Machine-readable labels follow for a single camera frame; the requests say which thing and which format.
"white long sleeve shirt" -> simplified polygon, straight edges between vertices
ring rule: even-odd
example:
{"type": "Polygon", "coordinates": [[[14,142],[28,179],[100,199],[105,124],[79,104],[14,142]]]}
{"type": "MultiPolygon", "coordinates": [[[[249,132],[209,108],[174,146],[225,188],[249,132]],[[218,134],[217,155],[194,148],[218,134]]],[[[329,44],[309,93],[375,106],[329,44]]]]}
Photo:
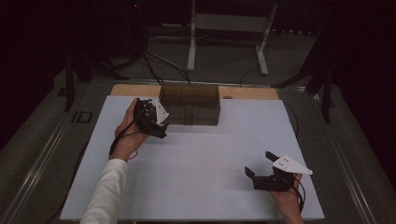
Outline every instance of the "white long sleeve shirt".
{"type": "Polygon", "coordinates": [[[128,166],[123,160],[113,159],[106,163],[80,223],[117,223],[127,173],[128,166]]]}

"human hand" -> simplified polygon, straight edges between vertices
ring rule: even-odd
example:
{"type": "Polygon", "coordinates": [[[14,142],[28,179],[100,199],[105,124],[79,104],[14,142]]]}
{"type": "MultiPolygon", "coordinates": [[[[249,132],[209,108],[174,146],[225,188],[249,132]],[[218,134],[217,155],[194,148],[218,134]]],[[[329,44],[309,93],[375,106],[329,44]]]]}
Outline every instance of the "human hand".
{"type": "MultiPolygon", "coordinates": [[[[299,182],[301,181],[302,175],[296,174],[295,178],[298,181],[294,180],[294,187],[298,190],[299,182]]],[[[282,217],[285,218],[286,223],[288,224],[304,223],[300,212],[299,196],[293,189],[289,189],[286,192],[275,192],[275,191],[268,191],[268,192],[273,197],[276,206],[279,209],[280,214],[282,214],[282,217]]]]}
{"type": "MultiPolygon", "coordinates": [[[[136,102],[137,100],[135,98],[126,110],[121,124],[115,131],[116,137],[134,120],[134,107],[136,106],[136,102]]],[[[141,132],[135,124],[129,127],[123,136],[124,137],[117,143],[113,153],[109,156],[110,160],[121,159],[128,161],[131,154],[137,151],[149,137],[148,134],[141,132]]]]}

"white board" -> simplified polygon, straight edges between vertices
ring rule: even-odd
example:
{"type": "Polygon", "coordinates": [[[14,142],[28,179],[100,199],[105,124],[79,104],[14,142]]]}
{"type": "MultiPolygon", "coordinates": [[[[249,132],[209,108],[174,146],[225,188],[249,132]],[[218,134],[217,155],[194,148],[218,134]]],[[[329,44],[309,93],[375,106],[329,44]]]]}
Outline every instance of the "white board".
{"type": "MultiPolygon", "coordinates": [[[[133,99],[106,98],[61,219],[82,217],[106,164],[114,130],[133,99]]],[[[244,168],[270,175],[272,162],[265,151],[305,164],[282,101],[227,99],[220,103],[219,126],[170,125],[164,139],[151,136],[145,142],[128,162],[120,219],[281,219],[270,195],[253,189],[244,168]]],[[[304,175],[302,183],[306,190],[303,218],[324,218],[310,176],[304,175]]]]}

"floor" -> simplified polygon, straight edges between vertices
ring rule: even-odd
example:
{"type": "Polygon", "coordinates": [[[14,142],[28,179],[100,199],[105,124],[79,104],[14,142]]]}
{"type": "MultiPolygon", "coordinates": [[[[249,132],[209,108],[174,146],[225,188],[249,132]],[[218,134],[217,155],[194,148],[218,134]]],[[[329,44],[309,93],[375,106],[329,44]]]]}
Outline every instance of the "floor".
{"type": "MultiPolygon", "coordinates": [[[[152,31],[153,36],[157,36],[155,32],[158,30],[152,31]]],[[[167,28],[161,32],[167,37],[150,41],[148,49],[185,68],[189,39],[169,38],[171,32],[168,35],[167,28]]],[[[310,35],[270,34],[265,54],[269,75],[262,76],[254,49],[257,36],[220,35],[234,38],[223,38],[220,43],[216,39],[199,42],[195,71],[189,73],[193,82],[268,87],[298,74],[315,43],[310,35]]],[[[149,62],[155,74],[165,81],[185,81],[178,69],[149,62]]],[[[127,81],[92,71],[95,77],[91,83],[76,79],[76,101],[69,112],[64,112],[65,99],[57,96],[64,88],[64,71],[57,76],[54,90],[1,151],[1,223],[75,223],[58,220],[58,216],[106,96],[117,83],[156,82],[142,58],[120,71],[130,78],[127,81]],[[73,122],[79,112],[91,112],[91,122],[73,122]]],[[[287,105],[305,162],[316,173],[312,178],[325,219],[308,223],[394,223],[396,193],[340,91],[333,86],[329,124],[320,115],[320,94],[304,93],[308,81],[306,78],[277,90],[287,105]]]]}

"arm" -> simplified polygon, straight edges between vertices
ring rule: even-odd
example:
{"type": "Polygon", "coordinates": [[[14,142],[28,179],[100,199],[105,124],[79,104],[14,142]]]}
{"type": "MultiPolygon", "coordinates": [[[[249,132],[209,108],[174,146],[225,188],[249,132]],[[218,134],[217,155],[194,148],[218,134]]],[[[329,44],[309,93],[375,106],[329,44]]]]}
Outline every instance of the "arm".
{"type": "MultiPolygon", "coordinates": [[[[135,105],[136,99],[132,101],[122,123],[117,127],[116,136],[134,120],[135,105]]],[[[125,132],[125,135],[109,156],[80,223],[117,223],[121,195],[128,171],[126,162],[131,154],[137,151],[149,137],[147,134],[139,132],[135,125],[132,125],[125,132]]]]}
{"type": "MultiPolygon", "coordinates": [[[[298,181],[301,181],[302,175],[297,174],[295,178],[298,181]]],[[[294,187],[296,189],[299,188],[299,183],[294,181],[294,187]]],[[[299,207],[299,197],[293,189],[289,189],[286,192],[275,192],[268,191],[273,197],[277,208],[282,214],[282,217],[285,218],[286,223],[288,224],[302,224],[303,218],[301,217],[300,207],[299,207]]]]}

